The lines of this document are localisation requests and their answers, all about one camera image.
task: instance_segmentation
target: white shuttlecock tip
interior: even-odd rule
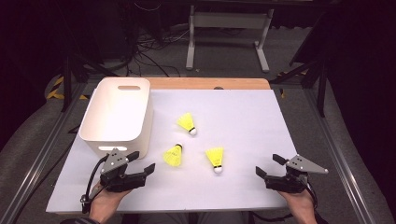
[[[215,171],[216,174],[219,174],[219,173],[222,172],[222,167],[221,166],[220,167],[215,167],[213,170]]]
[[[190,133],[191,135],[196,135],[196,134],[197,134],[197,130],[196,130],[195,128],[192,128],[192,129],[189,131],[189,133]]]

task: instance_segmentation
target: yellow shuttlecock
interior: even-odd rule
[[[179,166],[181,164],[181,149],[183,146],[177,143],[171,149],[163,153],[163,160],[171,166]]]
[[[197,130],[195,129],[194,122],[192,121],[191,113],[186,113],[183,116],[181,116],[177,120],[177,124],[180,125],[182,128],[184,128],[185,130],[189,131],[191,135],[197,134]]]
[[[216,174],[221,173],[222,167],[222,155],[223,155],[223,148],[222,147],[213,147],[207,150],[206,156],[209,158],[210,162],[213,165],[213,169]]]

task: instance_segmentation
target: gray floor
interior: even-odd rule
[[[264,74],[259,66],[257,55],[252,47],[253,41],[256,40],[255,36],[259,36],[259,34],[252,31],[243,31],[235,36],[226,35],[216,30],[200,32],[197,36],[194,69],[191,71],[185,69],[188,41],[183,38],[186,36],[165,49],[150,50],[146,53],[158,64],[174,66],[182,77],[262,77],[273,79],[279,72],[291,69],[288,63],[308,32],[309,29],[299,28],[281,28],[269,31],[264,44],[264,52],[271,69],[268,74]],[[130,69],[132,72],[141,73],[144,76],[163,76],[162,71],[155,66],[141,64],[139,72],[135,63],[130,63]],[[173,68],[165,67],[164,69],[172,77],[179,76]],[[125,75],[126,70],[121,69],[117,73]],[[100,77],[100,75],[92,76],[89,83],[82,87],[75,83],[74,90],[83,88],[83,93],[89,95]],[[56,77],[49,83],[48,89],[51,88],[55,79]],[[318,211],[329,223],[361,223],[363,222],[361,215],[359,212],[357,213],[359,209],[353,203],[356,200],[350,198],[350,190],[347,190],[348,183],[342,178],[343,171],[334,162],[329,135],[323,132],[323,125],[318,119],[317,111],[312,108],[309,96],[315,96],[316,88],[302,90],[295,83],[289,82],[288,85],[282,86],[273,85],[272,89],[276,93],[298,153],[330,170],[328,175],[310,176],[318,195]],[[280,96],[279,87],[284,88],[285,97]],[[31,176],[29,171],[32,165],[35,164],[37,156],[42,156],[39,155],[40,150],[44,148],[49,154],[48,159],[43,161],[46,164],[43,170],[38,170],[39,173],[41,172],[39,179],[56,162],[69,142],[73,141],[75,135],[67,132],[79,125],[87,104],[88,100],[77,100],[70,115],[67,118],[61,118],[64,116],[60,114],[62,100],[49,99],[15,132],[0,153],[0,195],[2,198],[0,214],[6,213],[15,195],[20,193],[19,188],[22,183],[25,183],[23,182],[24,178],[27,175]],[[347,168],[357,183],[361,200],[369,212],[371,219],[366,223],[394,223],[384,196],[361,161],[359,153],[347,133],[341,113],[333,98],[330,84],[326,91],[325,115],[324,122],[330,131],[331,142],[343,155]],[[59,123],[60,119],[64,120],[64,125],[55,134],[53,127]],[[49,143],[48,138],[53,135],[56,135],[56,141]],[[53,185],[62,166],[61,162],[38,188],[25,206],[18,223],[57,223],[66,218],[66,216],[45,212]],[[279,217],[288,213],[287,210],[256,212],[264,217]],[[293,223],[293,219],[288,219],[287,222]],[[110,223],[120,223],[120,216],[115,216]]]

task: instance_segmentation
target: background desk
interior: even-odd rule
[[[167,87],[176,88],[181,87],[180,83],[192,88],[196,83],[197,88],[202,88],[204,82],[210,88],[219,85],[236,88],[237,83],[244,86],[253,80],[260,83],[261,90],[151,91],[154,116],[148,154],[142,160],[131,162],[126,173],[141,172],[153,162],[156,169],[145,187],[135,189],[122,201],[120,212],[253,210],[286,206],[255,174],[255,166],[259,165],[269,174],[283,175],[285,168],[272,161],[272,154],[286,158],[296,154],[275,95],[266,90],[264,79],[149,80],[153,88],[167,82],[171,83]],[[177,118],[188,111],[198,130],[194,137],[176,124]],[[163,161],[162,154],[177,142],[184,146],[182,164],[171,167]],[[224,147],[224,169],[220,175],[213,172],[205,155],[205,150],[212,147]],[[48,212],[80,211],[79,198],[98,159],[78,136],[49,200]]]

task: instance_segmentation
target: dark background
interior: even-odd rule
[[[392,173],[396,159],[394,4],[385,0],[345,1],[346,8],[337,14],[334,27],[325,27],[326,33],[321,38],[323,42],[330,38],[333,43],[329,80],[345,124],[395,216],[396,176]],[[98,17],[95,13],[85,13],[87,7],[94,7],[90,1],[84,4],[59,1],[59,5],[82,54],[98,63],[125,54],[127,45],[115,7],[113,14],[102,12],[104,14]],[[96,9],[99,15],[101,8]],[[37,2],[2,1],[0,10],[0,148],[3,148],[18,127],[46,103],[44,89],[62,69],[63,45]],[[178,11],[183,13],[166,14]],[[149,20],[144,20],[145,15],[136,14],[135,21],[131,18],[135,24],[129,32],[136,25],[147,26],[154,35],[161,36],[159,27],[167,29],[172,24],[186,22],[188,12],[185,6],[167,6],[160,14],[148,15]],[[276,11],[272,25],[313,26],[319,14],[281,9]],[[104,21],[107,27],[112,27],[110,39],[103,39],[94,28]],[[306,52],[320,48],[309,43],[304,47]]]

